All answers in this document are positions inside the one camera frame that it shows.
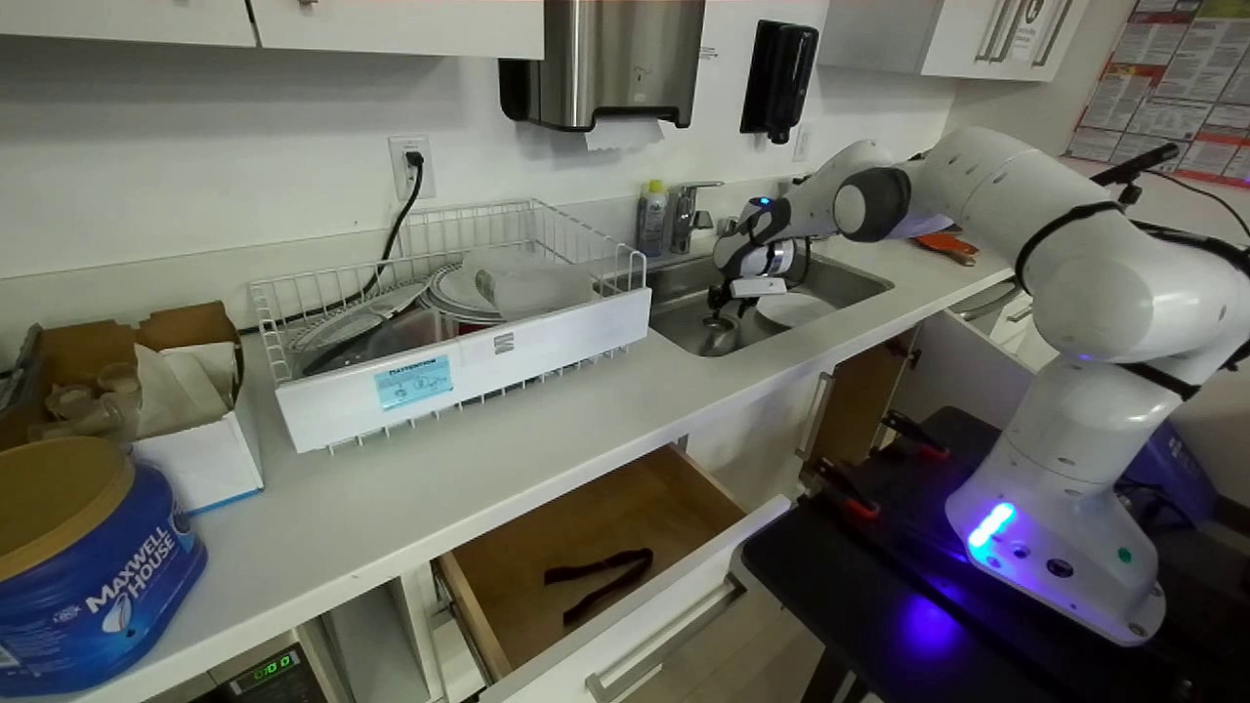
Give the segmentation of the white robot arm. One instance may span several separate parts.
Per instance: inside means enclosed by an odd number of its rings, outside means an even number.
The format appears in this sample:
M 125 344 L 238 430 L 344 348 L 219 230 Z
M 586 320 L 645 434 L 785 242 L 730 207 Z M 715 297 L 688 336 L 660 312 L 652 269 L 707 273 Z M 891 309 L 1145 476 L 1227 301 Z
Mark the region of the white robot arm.
M 1246 355 L 1246 254 L 1137 223 L 1102 180 L 992 129 L 957 129 L 914 156 L 855 141 L 742 211 L 715 246 L 707 324 L 730 332 L 781 293 L 797 238 L 941 227 L 1012 266 L 1055 348 L 988 457 L 945 496 L 945 523 L 980 574 L 1137 648 L 1160 633 L 1168 598 L 1160 555 L 1113 484 L 1172 410 Z

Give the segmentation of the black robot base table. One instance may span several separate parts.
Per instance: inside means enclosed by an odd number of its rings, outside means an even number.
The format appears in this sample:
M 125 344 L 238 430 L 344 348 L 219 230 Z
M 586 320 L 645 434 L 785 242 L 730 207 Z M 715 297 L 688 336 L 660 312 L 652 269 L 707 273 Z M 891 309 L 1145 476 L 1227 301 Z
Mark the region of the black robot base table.
M 996 441 L 938 410 L 840 488 L 801 496 L 742 543 L 742 566 L 883 703 L 1250 703 L 1246 558 L 1172 527 L 1156 539 L 1164 629 L 1117 648 L 980 574 L 941 500 Z

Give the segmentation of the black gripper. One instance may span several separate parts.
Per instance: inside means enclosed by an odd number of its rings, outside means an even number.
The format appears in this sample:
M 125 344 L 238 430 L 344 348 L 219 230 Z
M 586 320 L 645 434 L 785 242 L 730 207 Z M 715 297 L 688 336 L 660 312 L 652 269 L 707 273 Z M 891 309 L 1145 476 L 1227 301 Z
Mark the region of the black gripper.
M 730 324 L 719 309 L 734 312 L 734 344 L 750 348 L 758 340 L 754 297 L 785 293 L 785 273 L 797 262 L 797 246 L 789 238 L 793 207 L 773 195 L 754 195 L 746 211 L 730 223 L 730 230 L 715 242 L 719 281 L 707 289 L 707 336 L 703 355 L 723 355 Z

